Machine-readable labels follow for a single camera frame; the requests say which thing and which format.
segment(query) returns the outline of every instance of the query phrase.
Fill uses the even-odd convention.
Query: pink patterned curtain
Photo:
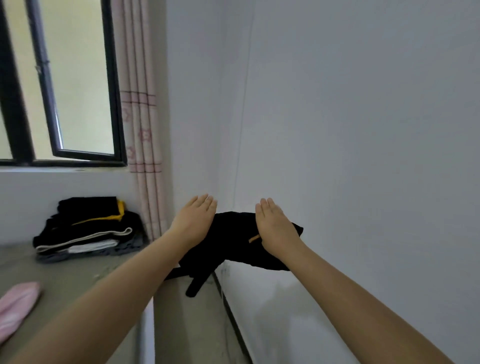
[[[150,240],[167,230],[148,0],[111,0],[128,166]]]

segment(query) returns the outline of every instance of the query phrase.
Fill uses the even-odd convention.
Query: window frame
[[[15,65],[8,21],[3,4],[0,5],[0,105],[5,123],[12,159],[0,159],[0,166],[33,167],[124,167],[127,165],[121,115],[120,88],[113,36],[110,0],[101,0],[104,46],[110,101],[110,116],[114,154],[62,149],[60,125],[55,105],[54,90],[47,58],[45,38],[38,0],[25,0],[27,16],[36,58],[48,134],[52,154],[56,157],[86,160],[39,160],[30,135],[21,85]]]

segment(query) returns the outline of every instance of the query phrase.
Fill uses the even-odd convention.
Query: baseboard
[[[218,280],[218,277],[216,276],[216,273],[213,272],[213,279],[215,281],[215,285],[218,289],[218,293],[220,296],[222,295],[222,287],[220,286],[220,281]],[[237,337],[237,340],[240,344],[240,348],[242,350],[243,355],[245,355],[245,358],[247,359],[249,364],[253,364],[252,357],[250,356],[250,353],[248,352],[247,345],[245,345],[245,341],[243,340],[243,337],[240,333],[240,329],[237,325],[237,321],[235,321],[235,317],[233,317],[232,310],[230,310],[230,306],[228,304],[227,299],[225,298],[225,295],[223,295],[223,305],[225,306],[225,310],[227,312],[228,318],[230,319],[230,322],[232,323],[233,326],[233,331],[235,331],[235,336]]]

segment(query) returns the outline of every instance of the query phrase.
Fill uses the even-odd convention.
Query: window
[[[0,164],[124,166],[109,0],[0,12]]]

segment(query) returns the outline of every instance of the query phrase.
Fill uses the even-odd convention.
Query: stack of folded clothes
[[[140,217],[126,211],[124,202],[116,197],[72,197],[60,201],[57,210],[33,239],[41,263],[122,255],[146,244]]]

